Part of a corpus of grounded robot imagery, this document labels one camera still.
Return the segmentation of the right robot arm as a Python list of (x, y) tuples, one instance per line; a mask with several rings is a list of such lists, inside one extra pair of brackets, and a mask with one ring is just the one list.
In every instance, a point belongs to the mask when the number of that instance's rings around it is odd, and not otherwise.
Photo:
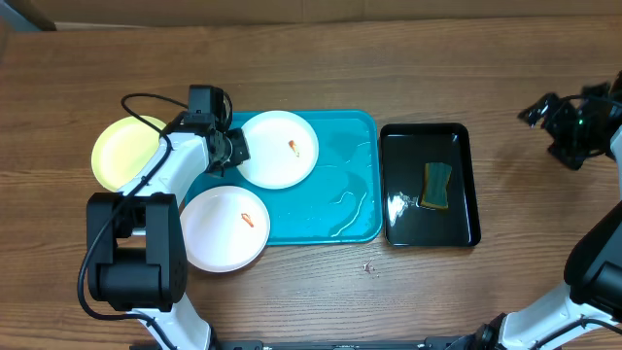
[[(579, 94), (542, 96), (519, 114), (553, 138), (549, 153), (571, 170), (589, 158), (621, 160), (621, 92), (609, 84)], [(452, 349), (559, 349), (594, 329), (620, 333), (621, 207), (609, 211), (572, 249), (563, 282), (532, 305), (501, 314)]]

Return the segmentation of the pinkish white plate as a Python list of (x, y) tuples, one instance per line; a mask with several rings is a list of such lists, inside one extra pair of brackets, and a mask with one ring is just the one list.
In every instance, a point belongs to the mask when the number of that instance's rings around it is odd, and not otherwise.
[(254, 261), (266, 246), (270, 218), (252, 192), (221, 186), (192, 199), (181, 214), (189, 262), (208, 272), (224, 273)]

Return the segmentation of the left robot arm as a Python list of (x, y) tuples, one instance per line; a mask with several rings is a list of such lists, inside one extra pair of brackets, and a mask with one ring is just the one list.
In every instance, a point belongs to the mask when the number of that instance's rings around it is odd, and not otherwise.
[(186, 294), (179, 206), (200, 174), (224, 172), (248, 157), (239, 128), (166, 128), (134, 179), (118, 192), (93, 194), (77, 285), (84, 312), (100, 321), (138, 321), (162, 349), (219, 348)]

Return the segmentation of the white plate top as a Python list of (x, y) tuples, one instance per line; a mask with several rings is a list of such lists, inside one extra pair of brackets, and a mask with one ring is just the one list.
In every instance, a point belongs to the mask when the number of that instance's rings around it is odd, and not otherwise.
[(260, 113), (241, 127), (250, 158), (237, 166), (251, 184), (268, 190), (304, 180), (319, 158), (318, 136), (309, 122), (286, 111)]

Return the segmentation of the green yellow sponge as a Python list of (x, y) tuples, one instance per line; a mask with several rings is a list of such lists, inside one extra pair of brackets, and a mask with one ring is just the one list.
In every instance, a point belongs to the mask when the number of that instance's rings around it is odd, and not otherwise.
[(424, 169), (424, 187), (421, 206), (446, 210), (448, 202), (448, 184), (451, 179), (452, 166), (444, 162), (428, 162)]

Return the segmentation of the yellow green rimmed plate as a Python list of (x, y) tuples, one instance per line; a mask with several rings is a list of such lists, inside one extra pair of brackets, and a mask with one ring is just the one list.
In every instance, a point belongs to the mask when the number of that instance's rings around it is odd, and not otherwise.
[(116, 192), (140, 172), (158, 145), (156, 130), (134, 117), (120, 119), (98, 136), (91, 152), (91, 170), (103, 188)]

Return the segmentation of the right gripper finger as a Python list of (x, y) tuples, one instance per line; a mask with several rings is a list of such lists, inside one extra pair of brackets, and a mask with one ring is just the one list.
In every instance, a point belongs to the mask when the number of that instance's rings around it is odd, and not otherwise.
[(570, 170), (579, 170), (583, 162), (591, 155), (590, 151), (557, 143), (551, 144), (547, 151)]
[(534, 105), (521, 111), (517, 118), (529, 127), (535, 127), (537, 123), (555, 112), (559, 107), (559, 95), (554, 92), (544, 94)]

